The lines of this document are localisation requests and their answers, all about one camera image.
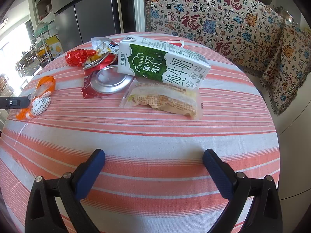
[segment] packaged bread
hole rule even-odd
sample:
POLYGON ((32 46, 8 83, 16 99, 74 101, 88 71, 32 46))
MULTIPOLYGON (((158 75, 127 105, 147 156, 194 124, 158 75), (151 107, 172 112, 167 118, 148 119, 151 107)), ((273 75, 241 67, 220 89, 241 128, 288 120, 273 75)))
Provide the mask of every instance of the packaged bread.
POLYGON ((188 115, 192 119, 202 117, 202 103, 197 90, 142 78, 132 82, 120 103, 122 108, 137 105, 149 105, 153 109, 188 115))

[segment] milk carton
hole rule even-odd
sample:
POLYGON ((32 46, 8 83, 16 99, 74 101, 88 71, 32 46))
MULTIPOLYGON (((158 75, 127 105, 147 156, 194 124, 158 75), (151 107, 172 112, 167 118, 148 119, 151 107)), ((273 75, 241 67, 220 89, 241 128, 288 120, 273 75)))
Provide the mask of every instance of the milk carton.
POLYGON ((203 55, 164 41, 135 35, 120 41, 118 73, 198 89, 210 69, 203 55))

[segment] nutrition label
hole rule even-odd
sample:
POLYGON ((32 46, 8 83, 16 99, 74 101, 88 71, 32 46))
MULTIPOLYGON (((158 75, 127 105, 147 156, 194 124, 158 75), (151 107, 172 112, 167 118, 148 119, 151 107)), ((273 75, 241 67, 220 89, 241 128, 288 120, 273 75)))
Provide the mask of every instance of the nutrition label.
POLYGON ((141 44, 143 44, 144 46, 148 46, 148 47, 159 48, 163 51, 169 51, 169 52, 173 52, 179 55, 183 55, 185 57, 188 57, 188 58, 191 58, 197 61, 200 60, 198 59, 198 56, 195 52, 185 49, 185 48, 181 48, 179 46, 172 45, 164 41, 154 40, 150 38, 143 38, 141 41, 141 44))

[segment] table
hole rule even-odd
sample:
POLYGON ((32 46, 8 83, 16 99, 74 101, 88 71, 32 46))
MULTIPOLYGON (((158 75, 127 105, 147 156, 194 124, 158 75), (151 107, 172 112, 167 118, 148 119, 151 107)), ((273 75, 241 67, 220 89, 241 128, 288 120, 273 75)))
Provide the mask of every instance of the table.
MULTIPOLYGON (((179 37, 134 33, 163 41, 179 37)), ((110 36, 116 42, 126 34, 110 36)), ((56 79, 47 111, 17 121, 11 110, 0 141, 0 185, 9 213, 21 232, 35 176, 58 178, 73 172, 96 148, 106 164, 82 204, 101 232, 207 232, 227 200, 202 164, 212 148, 235 171, 279 179, 277 135, 265 102, 245 74, 226 58, 184 39, 185 48, 210 62, 200 94, 202 120, 153 110, 118 108, 125 90, 105 99, 83 99, 83 70, 64 55, 43 68, 25 87, 33 92, 45 75, 56 79)), ((91 48, 91 43, 77 49, 91 48)), ((233 232, 243 224, 247 200, 233 232)), ((60 204, 70 232, 75 232, 60 204)))

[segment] screw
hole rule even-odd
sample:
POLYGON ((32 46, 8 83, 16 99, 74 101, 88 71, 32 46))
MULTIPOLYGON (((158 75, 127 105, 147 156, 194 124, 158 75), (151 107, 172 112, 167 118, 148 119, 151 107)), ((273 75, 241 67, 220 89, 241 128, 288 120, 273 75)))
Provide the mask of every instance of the screw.
POLYGON ((266 176, 266 179, 267 179, 268 181, 273 181, 273 178, 272 178, 271 175, 267 175, 267 176, 266 176))
POLYGON ((245 178, 245 174, 242 173, 242 172, 237 172, 237 173, 236 173, 236 176, 237 176, 239 179, 244 179, 244 178, 245 178))
POLYGON ((69 178, 71 177, 71 172, 65 172, 64 175, 63 175, 63 177, 64 177, 65 179, 69 179, 69 178))
POLYGON ((35 180, 36 180, 36 182, 40 182, 40 181, 42 180, 42 177, 41 177, 41 176, 37 176, 37 177, 35 178, 35 180))

